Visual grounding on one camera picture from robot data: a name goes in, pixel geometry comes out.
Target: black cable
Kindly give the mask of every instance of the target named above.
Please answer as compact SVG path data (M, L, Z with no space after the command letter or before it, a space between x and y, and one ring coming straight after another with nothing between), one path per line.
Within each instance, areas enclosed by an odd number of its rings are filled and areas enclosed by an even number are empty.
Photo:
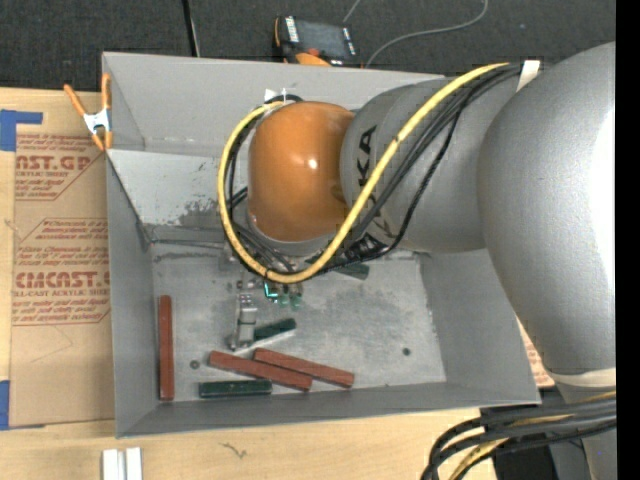
M515 421L528 418L545 418L562 414L576 414L580 416L590 416L614 410L616 399L609 398L592 402L579 402L574 404L560 404L553 407L532 407L526 409L510 409L495 414L487 414L477 418L464 421L451 427L444 432L434 443L431 449L430 460L433 459L439 449L442 449L448 441L456 438L460 434L481 427L492 427L494 425L511 425Z
M360 236L360 234L363 233L366 230L366 228L369 226L369 224L373 221L373 219L376 217L376 215L378 214L382 206L384 206L384 204L386 203L388 198L391 196L393 191L397 188L399 183L404 179L408 171L413 167L413 165L415 164L417 159L422 155L422 153L427 148L427 146L431 144L431 142L433 142L435 137L444 129L444 127L450 124L451 121L453 120L453 123L451 123L449 131L447 133L447 137L443 142L443 145L441 146L436 158L434 159L429 170L424 176L418 191L414 194L414 197L409 205L409 209L407 210L407 213L405 214L405 217L403 219L403 223L401 224L400 230L396 234L396 237L392 242L392 244L387 247L378 249L377 251L374 251L372 254L366 257L360 257L360 258L356 257L356 258L348 259L347 261L334 262L332 264L329 264L324 269L319 271L318 274L316 275L326 274L328 272L332 272L340 268L345 268L345 267L354 265L356 263L372 261L374 259L380 258L381 256L384 256L385 254L388 254L398 246L398 244L404 238L404 235L409 227L411 218L413 217L413 213L415 212L420 202L420 198L422 197L422 194L427 189L433 175L436 172L436 169L438 168L440 162L442 161L442 159L444 158L444 155L447 152L447 149L449 148L449 145L453 138L453 133L456 129L460 115L462 114L464 109L471 102L475 101L477 98L485 94L489 89L491 89L495 85L502 83L505 80L516 75L519 72L519 70L520 70L519 67L516 68L515 66L512 66L512 65L505 66L504 68L501 69L500 72L494 73L493 76L485 79L479 79L480 83L476 84L470 90L466 91L466 93L465 91L458 91L454 95L452 95L453 98L451 98L451 100L449 100L448 103L445 103L445 108L427 125L425 130L422 132L421 136L414 142L411 150L404 157L402 163L400 164L400 166L392 176L389 183L385 185L385 188L383 189L382 194L376 200L373 207L367 211L367 213L360 220L358 225L352 229L351 242L350 243L347 242L345 246L346 246L346 250L349 251L350 247L352 247L353 244L358 243L358 237Z
M553 436L553 437L544 437L539 439L531 439L527 441L513 442L513 443L507 441L502 445L500 445L495 450L492 450L491 453L480 456L477 459L474 459L473 461L471 461L469 465L460 472L460 475L458 476L458 480L461 480L474 466L476 466L477 464L479 464L480 462L488 458L498 457L500 455L506 455L508 453L516 453L523 450L530 450L533 448L541 448L543 446L549 446L552 444L557 444L565 441L573 441L575 439L585 439L587 437L593 437L595 435L608 432L609 430L613 430L614 428L616 428L616 426L617 426L617 422L614 421L611 423L598 425L597 427L594 427L591 429L576 431L571 434L564 434L564 435Z
M184 14L184 23L187 27L187 35L189 37L189 49L192 57L200 57L200 47L196 37L196 29L191 18L191 7L189 0L180 0L182 2L182 12Z
M442 130L449 123L451 123L453 119L455 119L457 123L457 118L459 118L460 112L463 111L465 107L473 103L473 101L485 94L495 85L502 83L512 76L515 76L519 71L519 66L514 66L511 64L502 68L498 68L498 70L491 73L489 77L482 77L477 79L475 81L475 84L473 84L471 87L467 86L463 88L466 89L466 91L457 91L452 95L452 97L450 97L450 99L446 103L443 102L444 106L442 107L442 110L431 120L431 122L423 130L420 137L413 143L411 149L403 158L400 166L393 174L393 176L391 176L389 182L385 185L382 193L376 199L374 205L367 211L365 216L361 218L358 224L353 228L351 235L353 237L353 240L357 240L358 237L367 229L369 224L371 224L373 219L376 217L376 215L378 215L381 208L387 202L391 194L395 191L397 186L404 179L406 174L413 167L413 165L422 155L425 149L433 142L433 140L435 140L438 134L440 134ZM456 123L452 124L452 128L450 129L451 135L453 131L455 131Z
M583 417L570 417L561 421L551 422L537 422L524 425L517 425L511 427L502 427L496 430L488 430L482 434L468 437L460 441L447 446L443 450L436 453L432 460L430 460L430 467L434 470L440 467L440 465L452 457L453 455L477 446L479 444L495 441L497 439L512 439L517 437L524 437L532 434L545 434L547 432L558 432L563 430L573 430L576 428L584 427L590 428L594 425L604 424L615 420L615 411L601 414L598 416Z
M516 422L522 422L531 418L548 418L559 415L572 415L570 419L562 420L559 427L553 422L534 423L528 426ZM597 423L598 418L612 419L616 414L616 399L608 398L591 402L579 402L574 404L560 404L553 407L534 407L528 409L511 409L496 414L483 415L472 420L468 420L452 427L444 432L434 443L429 454L429 466L425 469L422 478L438 479L437 469L440 464L450 456L480 442L493 441L503 437L513 437L523 432L533 434L539 432L552 432L559 428L577 427ZM445 444L460 434L476 430L481 427L488 427L483 434L472 436L467 439L458 440L445 448Z

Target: green block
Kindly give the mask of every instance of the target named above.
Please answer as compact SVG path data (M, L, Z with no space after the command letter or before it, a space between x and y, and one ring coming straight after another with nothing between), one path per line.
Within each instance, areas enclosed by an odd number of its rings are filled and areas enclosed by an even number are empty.
M270 380L229 380L201 382L200 398L220 398L225 396L270 395L273 385Z

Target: dark background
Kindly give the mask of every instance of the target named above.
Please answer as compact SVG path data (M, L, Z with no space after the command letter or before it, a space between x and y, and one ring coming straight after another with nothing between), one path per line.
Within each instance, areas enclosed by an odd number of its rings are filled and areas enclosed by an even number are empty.
M278 14L340 24L355 0L190 0L203 57L272 60ZM482 0L362 0L349 23L366 60L406 33L469 21ZM616 39L616 0L489 0L461 31L397 44L375 67L454 75L525 58L556 63ZM0 0L0 85L97 90L103 51L189 55L180 0ZM506 457L500 480L555 478L548 450Z

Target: cardboard box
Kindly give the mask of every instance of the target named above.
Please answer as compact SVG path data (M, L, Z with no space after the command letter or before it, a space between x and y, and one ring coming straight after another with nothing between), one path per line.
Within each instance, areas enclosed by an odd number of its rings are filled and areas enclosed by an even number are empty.
M98 95L80 97L98 110ZM18 125L6 167L15 166L13 281L2 290L5 309L11 295L9 424L113 417L105 156L62 91L1 89L0 108L43 117Z
M366 281L331 273L305 282L298 333L274 349L353 371L352 389L198 400L199 381L240 378L206 366L211 350L225 350L243 279L221 248L215 215L217 159L230 131L266 89L355 110L433 76L131 54L105 54L103 69L113 88L107 193L118 435L538 401L486 251L399 252L371 262ZM158 398L160 295L174 308L171 403ZM266 322L290 314L256 299Z

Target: red block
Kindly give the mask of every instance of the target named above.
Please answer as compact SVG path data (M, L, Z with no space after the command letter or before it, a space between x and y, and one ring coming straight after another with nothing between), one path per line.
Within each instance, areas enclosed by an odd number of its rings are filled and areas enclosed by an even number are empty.
M345 388L353 386L355 377L353 373L339 370L324 364L314 363L299 357L289 356L266 348L258 348L253 354L254 361L280 366L287 370L310 375L314 379L323 380L331 384L336 384Z
M175 396L173 371L173 319L171 297L158 299L158 338L160 343L160 400L170 402Z
M308 391L311 388L312 378L302 373L292 372L284 368L278 368L269 364L259 363L251 359L236 357L224 352L214 350L209 355L209 366L229 370L236 373L253 375L261 379L269 379L276 384L282 384L290 388Z

